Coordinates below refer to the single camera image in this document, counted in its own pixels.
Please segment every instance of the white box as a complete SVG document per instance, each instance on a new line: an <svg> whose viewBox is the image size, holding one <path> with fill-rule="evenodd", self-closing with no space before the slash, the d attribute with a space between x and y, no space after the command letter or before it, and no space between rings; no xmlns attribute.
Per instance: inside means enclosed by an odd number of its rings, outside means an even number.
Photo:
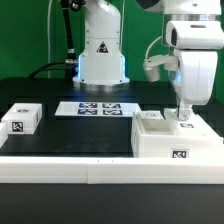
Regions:
<svg viewBox="0 0 224 224"><path fill-rule="evenodd" d="M7 125L0 123L0 148L3 146L5 141L8 139Z"/></svg>
<svg viewBox="0 0 224 224"><path fill-rule="evenodd" d="M175 110L135 113L131 143L135 158L219 159L224 153L223 138L193 112L188 121L178 121Z"/></svg>
<svg viewBox="0 0 224 224"><path fill-rule="evenodd" d="M33 134L42 117L42 105L15 103L2 118L8 134Z"/></svg>

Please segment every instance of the label sticker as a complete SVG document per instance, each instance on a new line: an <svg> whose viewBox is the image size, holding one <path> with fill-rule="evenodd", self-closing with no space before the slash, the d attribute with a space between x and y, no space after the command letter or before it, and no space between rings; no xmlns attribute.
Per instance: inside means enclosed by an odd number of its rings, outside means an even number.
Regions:
<svg viewBox="0 0 224 224"><path fill-rule="evenodd" d="M103 108L120 109L121 105L119 103L103 103Z"/></svg>
<svg viewBox="0 0 224 224"><path fill-rule="evenodd" d="M17 112L18 113L28 113L29 110L28 109L18 109Z"/></svg>
<svg viewBox="0 0 224 224"><path fill-rule="evenodd" d="M176 150L174 149L172 151L172 158L175 159L187 159L189 157L189 150L183 149L183 150Z"/></svg>
<svg viewBox="0 0 224 224"><path fill-rule="evenodd" d="M192 124L185 124L185 123L181 123L180 126L182 128L194 128L194 126Z"/></svg>
<svg viewBox="0 0 224 224"><path fill-rule="evenodd" d="M97 115L97 110L94 109L79 109L79 115Z"/></svg>
<svg viewBox="0 0 224 224"><path fill-rule="evenodd" d="M23 122L12 122L13 132L23 132Z"/></svg>
<svg viewBox="0 0 224 224"><path fill-rule="evenodd" d="M103 115L112 115L112 116L122 116L123 113L122 113L122 110L103 110Z"/></svg>
<svg viewBox="0 0 224 224"><path fill-rule="evenodd" d="M104 42L102 42L102 44L99 46L98 50L96 51L98 53L109 53L107 46Z"/></svg>
<svg viewBox="0 0 224 224"><path fill-rule="evenodd" d="M80 108L97 108L97 103L80 103Z"/></svg>

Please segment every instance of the white platform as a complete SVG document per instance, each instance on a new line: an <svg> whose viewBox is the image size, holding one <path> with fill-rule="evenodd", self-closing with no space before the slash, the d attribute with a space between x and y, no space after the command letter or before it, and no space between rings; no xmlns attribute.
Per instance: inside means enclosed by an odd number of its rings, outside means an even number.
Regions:
<svg viewBox="0 0 224 224"><path fill-rule="evenodd" d="M0 183L224 184L224 161L0 157Z"/></svg>

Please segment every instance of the white block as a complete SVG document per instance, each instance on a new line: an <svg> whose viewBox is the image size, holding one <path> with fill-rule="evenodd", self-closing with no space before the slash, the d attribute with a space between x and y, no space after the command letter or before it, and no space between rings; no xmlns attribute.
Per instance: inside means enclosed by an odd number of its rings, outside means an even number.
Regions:
<svg viewBox="0 0 224 224"><path fill-rule="evenodd" d="M0 123L0 148L3 146L3 144L7 139L8 139L7 126L4 123Z"/></svg>
<svg viewBox="0 0 224 224"><path fill-rule="evenodd" d="M33 134L42 118L42 105L16 103L2 118L8 134Z"/></svg>

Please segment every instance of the black cable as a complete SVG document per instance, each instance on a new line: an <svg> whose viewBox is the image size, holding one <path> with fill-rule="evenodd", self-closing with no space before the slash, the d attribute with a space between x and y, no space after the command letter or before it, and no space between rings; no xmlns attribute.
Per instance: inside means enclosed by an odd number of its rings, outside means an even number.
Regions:
<svg viewBox="0 0 224 224"><path fill-rule="evenodd" d="M28 78L29 78L29 79L34 78L35 75L36 75L37 73L39 73L41 70L44 70L45 68L48 68L48 67L51 67L51 66L54 66L54 65L62 65L62 64L64 65L65 62L64 62L64 61L55 61L55 62L48 63L48 64L46 64L46 65L40 67L40 68L37 69L36 71L32 72L31 74L29 74L29 75L28 75Z"/></svg>
<svg viewBox="0 0 224 224"><path fill-rule="evenodd" d="M76 59L76 54L74 51L73 39L72 39L72 30L69 17L69 2L68 0L61 0L61 8L64 17L65 31L66 31L66 40L68 48L68 59Z"/></svg>

